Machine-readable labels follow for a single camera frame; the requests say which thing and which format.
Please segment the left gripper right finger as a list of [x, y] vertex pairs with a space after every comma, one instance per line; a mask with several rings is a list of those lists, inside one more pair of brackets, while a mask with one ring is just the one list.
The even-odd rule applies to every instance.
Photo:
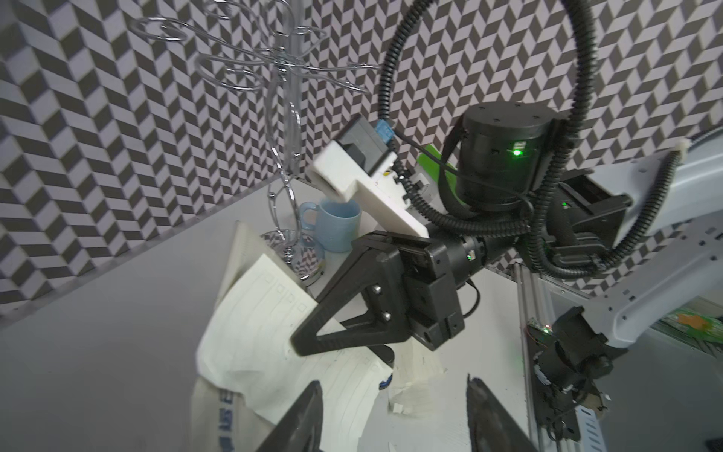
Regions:
[[467, 378], [466, 409], [472, 452], [537, 451], [480, 378]]

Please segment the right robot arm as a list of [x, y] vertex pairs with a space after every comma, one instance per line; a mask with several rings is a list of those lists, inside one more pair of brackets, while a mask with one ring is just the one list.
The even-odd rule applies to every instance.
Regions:
[[317, 156], [308, 175], [333, 201], [356, 202], [380, 226], [353, 240], [291, 342], [302, 356], [379, 348], [416, 339], [430, 350], [461, 333], [459, 290], [517, 250], [559, 280], [615, 269], [649, 233], [722, 209], [722, 131], [714, 128], [644, 161], [569, 169], [592, 107], [597, 40], [591, 5], [563, 5], [576, 74], [566, 115], [543, 105], [469, 107], [447, 135], [428, 203], [398, 157], [389, 127], [399, 60], [429, 2], [406, 11], [386, 51], [378, 121], [356, 117]]

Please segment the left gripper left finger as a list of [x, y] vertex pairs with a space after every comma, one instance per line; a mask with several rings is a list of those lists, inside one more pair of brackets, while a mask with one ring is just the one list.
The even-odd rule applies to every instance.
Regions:
[[257, 452], [319, 452], [324, 419], [323, 390], [313, 380], [302, 391]]

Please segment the blue black stapler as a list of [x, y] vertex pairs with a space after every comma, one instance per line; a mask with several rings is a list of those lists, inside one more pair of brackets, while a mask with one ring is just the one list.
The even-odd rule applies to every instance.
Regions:
[[395, 352], [391, 347], [387, 345], [369, 346], [368, 349], [373, 352], [378, 357], [378, 359], [380, 359], [380, 361], [382, 361], [382, 363], [384, 363], [384, 365], [386, 366], [388, 376], [378, 386], [378, 389], [380, 391], [383, 391], [387, 389], [393, 381]]

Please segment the royal blue tote bag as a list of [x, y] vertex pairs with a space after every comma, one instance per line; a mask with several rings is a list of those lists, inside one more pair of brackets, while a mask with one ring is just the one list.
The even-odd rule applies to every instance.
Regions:
[[[222, 302], [236, 281], [262, 255], [269, 257], [282, 271], [303, 288], [305, 284], [274, 250], [239, 221], [229, 251], [215, 305]], [[220, 389], [198, 377], [190, 399], [190, 449], [192, 451], [254, 451], [274, 425], [246, 407], [243, 395]]]

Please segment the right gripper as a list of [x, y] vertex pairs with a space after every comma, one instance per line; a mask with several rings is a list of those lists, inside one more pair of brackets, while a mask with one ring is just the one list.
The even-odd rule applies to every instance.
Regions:
[[[364, 236], [291, 335], [300, 356], [404, 343], [438, 350], [464, 330], [457, 291], [486, 263], [482, 237], [433, 230], [429, 238], [382, 231]], [[357, 296], [366, 312], [341, 331], [321, 334]]]

